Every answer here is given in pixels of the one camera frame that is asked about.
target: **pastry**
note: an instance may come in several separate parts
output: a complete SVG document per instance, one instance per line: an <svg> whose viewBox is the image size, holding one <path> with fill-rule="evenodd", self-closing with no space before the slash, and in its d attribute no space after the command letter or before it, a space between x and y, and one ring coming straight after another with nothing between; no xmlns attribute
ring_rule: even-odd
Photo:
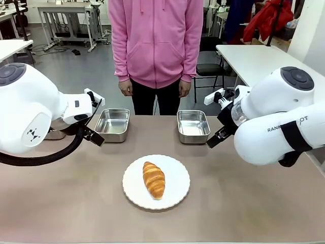
<svg viewBox="0 0 325 244"><path fill-rule="evenodd" d="M162 170L150 162L143 165L143 180L148 191L154 199L163 197L165 191L165 174Z"/></svg>

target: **chair seat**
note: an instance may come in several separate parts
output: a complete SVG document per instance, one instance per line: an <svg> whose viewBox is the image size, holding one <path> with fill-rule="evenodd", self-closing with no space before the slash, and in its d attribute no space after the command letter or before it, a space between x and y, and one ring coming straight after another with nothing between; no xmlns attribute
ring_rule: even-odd
<svg viewBox="0 0 325 244"><path fill-rule="evenodd" d="M197 65L197 74L200 76L218 76L223 75L224 73L224 69L217 64Z"/></svg>

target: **pink jacket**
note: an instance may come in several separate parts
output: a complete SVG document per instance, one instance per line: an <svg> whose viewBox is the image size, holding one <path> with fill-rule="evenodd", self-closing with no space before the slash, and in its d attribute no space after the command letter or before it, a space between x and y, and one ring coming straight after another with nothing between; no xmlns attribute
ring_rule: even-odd
<svg viewBox="0 0 325 244"><path fill-rule="evenodd" d="M162 88L196 75L203 0L109 0L115 75Z"/></svg>

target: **black pants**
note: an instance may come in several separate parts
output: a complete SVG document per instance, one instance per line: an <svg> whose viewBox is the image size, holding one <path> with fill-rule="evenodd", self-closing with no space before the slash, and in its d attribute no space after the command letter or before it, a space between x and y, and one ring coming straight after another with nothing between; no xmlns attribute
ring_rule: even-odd
<svg viewBox="0 0 325 244"><path fill-rule="evenodd" d="M180 79L173 84L153 89L136 83L131 80L133 87L133 105L136 115L152 115L154 100L157 95L160 115L176 115L180 103L179 98L179 82Z"/></svg>

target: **sleeve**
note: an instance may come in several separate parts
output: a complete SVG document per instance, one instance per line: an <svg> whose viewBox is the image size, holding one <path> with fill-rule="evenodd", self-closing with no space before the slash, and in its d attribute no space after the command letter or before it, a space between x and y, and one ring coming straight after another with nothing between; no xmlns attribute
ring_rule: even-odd
<svg viewBox="0 0 325 244"><path fill-rule="evenodd" d="M191 82L197 75L200 41L203 27L203 0L188 0L185 13L185 60L182 80Z"/></svg>
<svg viewBox="0 0 325 244"><path fill-rule="evenodd" d="M122 82L129 79L126 66L127 31L123 1L109 0L109 13L112 23L112 48L115 75Z"/></svg>

